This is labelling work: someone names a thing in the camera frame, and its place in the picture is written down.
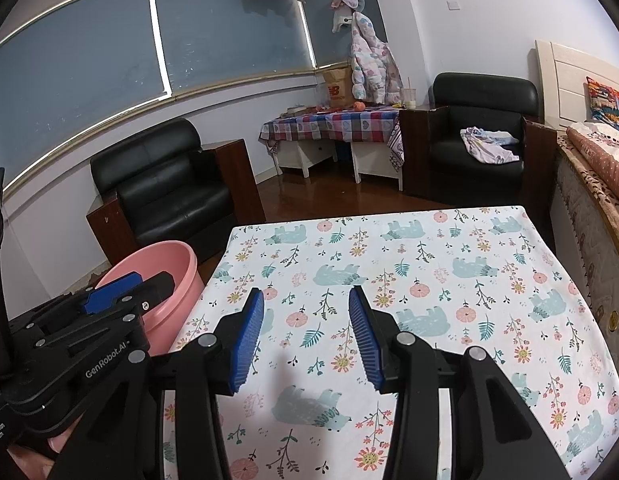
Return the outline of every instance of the brown paper bag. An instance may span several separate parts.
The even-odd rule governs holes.
[[[347,108],[353,104],[352,67],[333,68],[323,72],[332,108]]]

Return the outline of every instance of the wooden armrest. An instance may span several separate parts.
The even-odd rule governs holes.
[[[557,150],[556,130],[545,124],[523,120],[525,154],[520,200],[530,217],[545,218],[554,184],[554,160]]]
[[[429,150],[432,137],[447,130],[448,107],[419,107],[398,115],[403,140],[403,192],[430,198]]]
[[[113,266],[139,249],[115,191],[97,196],[86,218]]]
[[[229,140],[204,145],[203,151],[214,152],[222,181],[230,188],[234,201],[234,215],[238,223],[241,225],[265,223],[266,214],[256,188],[245,140]]]

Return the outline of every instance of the table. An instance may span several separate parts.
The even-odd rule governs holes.
[[[396,398],[366,380],[347,310],[357,284],[374,308],[438,348],[484,347],[573,478],[605,457],[619,434],[613,362],[574,283],[523,208],[507,206],[235,228],[174,344],[214,330],[253,286],[264,291],[252,372],[235,397],[219,397],[234,478],[382,478]],[[176,479],[166,399],[166,473]]]
[[[260,136],[274,159],[276,171],[299,168],[310,176],[309,168],[330,156],[336,160],[334,140],[350,142],[354,179],[375,174],[398,179],[402,190],[403,151],[398,126],[398,109],[367,108],[332,114],[311,114],[275,119],[264,124]]]

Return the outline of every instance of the armchair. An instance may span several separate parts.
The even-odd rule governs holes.
[[[557,133],[539,122],[539,97],[527,80],[442,73],[433,83],[435,106],[401,110],[404,192],[451,206],[522,204],[547,231]],[[483,164],[465,149],[469,126],[503,130],[519,140],[504,146],[518,162]]]
[[[90,167],[100,196],[87,218],[112,265],[162,240],[186,242],[201,263],[236,225],[265,221],[245,142],[201,146],[182,118],[96,153]]]

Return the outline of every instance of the baseboard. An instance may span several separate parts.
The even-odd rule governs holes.
[[[268,178],[272,178],[273,176],[276,176],[275,166],[272,166],[272,168],[270,168],[269,170],[265,170],[265,171],[262,171],[261,173],[255,174],[254,179],[256,180],[257,184],[260,184],[261,182],[264,182]]]
[[[107,262],[107,261],[103,262],[95,269],[90,270],[90,272],[88,272],[85,276],[83,276],[82,278],[74,282],[67,290],[63,291],[63,294],[67,294],[68,292],[74,293],[77,290],[80,290],[83,287],[88,286],[88,284],[90,283],[90,278],[92,277],[92,274],[96,274],[96,275],[102,274],[106,270],[109,270],[111,267],[112,266],[110,265],[110,262]]]

